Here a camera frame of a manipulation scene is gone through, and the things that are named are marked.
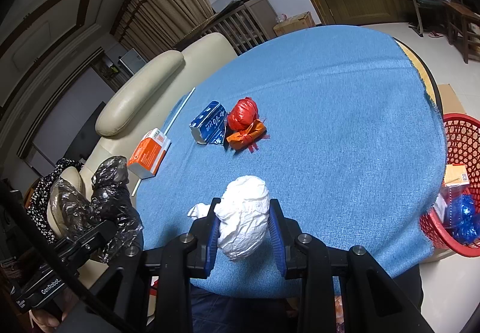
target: curtain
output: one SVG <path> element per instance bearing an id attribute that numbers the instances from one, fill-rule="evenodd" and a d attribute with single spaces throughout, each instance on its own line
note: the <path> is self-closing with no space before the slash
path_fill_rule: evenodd
<path id="1" fill-rule="evenodd" d="M 212 15 L 208 0 L 125 0 L 111 34 L 149 61 Z"/>

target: red plastic basket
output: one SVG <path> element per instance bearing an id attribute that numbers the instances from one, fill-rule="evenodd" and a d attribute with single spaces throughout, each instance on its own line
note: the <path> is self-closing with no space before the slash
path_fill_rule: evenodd
<path id="1" fill-rule="evenodd" d="M 465 164 L 475 211 L 480 212 L 480 121 L 462 113 L 443 116 L 447 136 L 447 164 Z M 452 249 L 465 257 L 480 256 L 480 240 L 462 245 L 444 229 L 434 209 L 420 217 L 420 227 L 436 248 Z"/>

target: white tiled floor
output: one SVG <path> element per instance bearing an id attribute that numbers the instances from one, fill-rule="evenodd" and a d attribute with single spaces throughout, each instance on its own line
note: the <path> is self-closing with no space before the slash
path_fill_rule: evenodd
<path id="1" fill-rule="evenodd" d="M 406 23 L 366 27 L 396 37 L 423 59 L 437 84 L 450 84 L 466 113 L 480 119 L 480 63 L 465 64 L 446 37 L 419 37 Z M 421 264 L 422 314 L 435 333 L 457 333 L 480 302 L 480 258 L 453 255 Z"/>
<path id="2" fill-rule="evenodd" d="M 404 42 L 425 62 L 437 84 L 450 84 L 468 115 L 480 119 L 480 63 L 465 64 L 446 37 L 419 37 L 407 23 L 366 25 Z"/>

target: crumpled white paper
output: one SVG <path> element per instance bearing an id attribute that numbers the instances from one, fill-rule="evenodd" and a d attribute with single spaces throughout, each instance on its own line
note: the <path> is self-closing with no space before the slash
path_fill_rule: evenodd
<path id="1" fill-rule="evenodd" d="M 263 242 L 268 226 L 270 195 L 265 181 L 256 176 L 242 176 L 232 181 L 215 206 L 220 219 L 218 247 L 230 261 L 252 254 Z M 196 204 L 188 212 L 192 219 L 207 216 L 210 205 Z"/>

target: screw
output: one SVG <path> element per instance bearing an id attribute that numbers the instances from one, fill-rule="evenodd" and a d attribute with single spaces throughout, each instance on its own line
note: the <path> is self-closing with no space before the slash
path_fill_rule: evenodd
<path id="1" fill-rule="evenodd" d="M 189 232 L 181 234 L 179 238 L 180 242 L 183 242 L 184 244 L 188 244 L 189 242 L 192 242 L 194 240 L 194 237 Z"/>
<path id="2" fill-rule="evenodd" d="M 311 235 L 303 232 L 298 236 L 298 241 L 300 241 L 302 244 L 308 244 L 311 241 Z"/>
<path id="3" fill-rule="evenodd" d="M 136 245 L 130 245 L 128 248 L 125 249 L 125 254 L 128 257 L 133 257 L 139 252 L 140 248 Z"/>
<path id="4" fill-rule="evenodd" d="M 357 256 L 363 256 L 365 253 L 367 253 L 367 250 L 362 245 L 355 245 L 352 247 L 352 252 Z"/>

